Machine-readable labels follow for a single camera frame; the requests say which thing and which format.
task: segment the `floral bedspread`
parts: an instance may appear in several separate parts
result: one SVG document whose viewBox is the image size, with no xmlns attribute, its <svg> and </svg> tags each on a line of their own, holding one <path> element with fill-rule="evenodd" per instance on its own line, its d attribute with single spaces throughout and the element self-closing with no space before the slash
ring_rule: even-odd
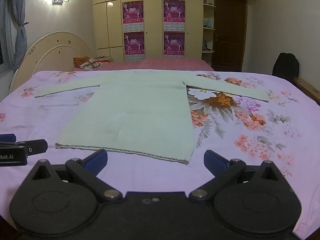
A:
<svg viewBox="0 0 320 240">
<path fill-rule="evenodd" d="M 38 159 L 46 158 L 52 164 L 59 164 L 72 157 L 84 158 L 91 154 L 91 151 L 79 149 L 55 149 L 54 143 L 64 125 L 97 88 L 43 98 L 35 98 L 35 92 L 99 73 L 39 72 L 0 103 L 0 134 L 15 133 L 19 141 L 44 138 L 49 145 L 46 153 L 30 156 L 27 166 L 0 168 L 0 203 L 4 203 L 0 206 L 0 215 L 9 222 L 10 200 Z M 289 82 L 277 77 L 254 73 L 193 73 L 218 82 L 266 91 L 270 101 L 187 88 L 196 140 L 190 163 L 184 165 L 109 152 L 108 165 L 98 177 L 123 194 L 127 191 L 185 191 L 189 194 L 213 178 L 203 164 L 203 154 L 208 149 L 226 159 L 242 159 L 248 165 L 272 160 L 302 204 L 295 233 L 303 239 L 309 236 L 320 227 L 320 107 Z"/>
</svg>

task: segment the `chair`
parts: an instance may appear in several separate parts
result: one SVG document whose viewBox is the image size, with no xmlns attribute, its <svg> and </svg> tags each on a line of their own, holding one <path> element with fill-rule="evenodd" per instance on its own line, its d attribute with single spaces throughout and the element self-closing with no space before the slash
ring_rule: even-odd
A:
<svg viewBox="0 0 320 240">
<path fill-rule="evenodd" d="M 275 65 L 273 66 L 272 75 L 283 78 L 295 85 L 293 78 L 299 76 L 300 64 L 292 53 L 280 53 Z"/>
</svg>

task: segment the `bed headboard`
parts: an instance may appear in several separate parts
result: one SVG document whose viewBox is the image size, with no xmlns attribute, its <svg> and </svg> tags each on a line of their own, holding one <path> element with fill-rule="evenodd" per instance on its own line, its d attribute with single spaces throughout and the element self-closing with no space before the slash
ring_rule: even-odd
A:
<svg viewBox="0 0 320 240">
<path fill-rule="evenodd" d="M 27 51 L 20 68 L 13 76 L 10 92 L 42 70 L 70 71 L 73 57 L 92 57 L 89 47 L 78 36 L 69 32 L 50 33 Z"/>
</svg>

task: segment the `brown door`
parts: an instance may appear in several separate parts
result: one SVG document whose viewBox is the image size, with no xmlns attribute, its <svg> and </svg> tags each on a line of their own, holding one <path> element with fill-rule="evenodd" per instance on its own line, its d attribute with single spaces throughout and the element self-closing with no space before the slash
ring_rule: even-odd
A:
<svg viewBox="0 0 320 240">
<path fill-rule="evenodd" d="M 246 0 L 214 0 L 216 31 L 211 66 L 216 71 L 241 71 L 247 25 L 246 3 Z"/>
</svg>

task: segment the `sweater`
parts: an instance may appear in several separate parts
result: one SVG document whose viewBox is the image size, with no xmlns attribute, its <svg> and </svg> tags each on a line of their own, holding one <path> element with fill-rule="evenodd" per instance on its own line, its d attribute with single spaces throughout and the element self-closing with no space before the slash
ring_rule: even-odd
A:
<svg viewBox="0 0 320 240">
<path fill-rule="evenodd" d="M 62 130 L 57 148 L 103 148 L 188 163 L 195 140 L 186 86 L 268 101 L 256 89 L 165 70 L 110 72 L 36 97 L 95 86 L 100 88 Z"/>
</svg>

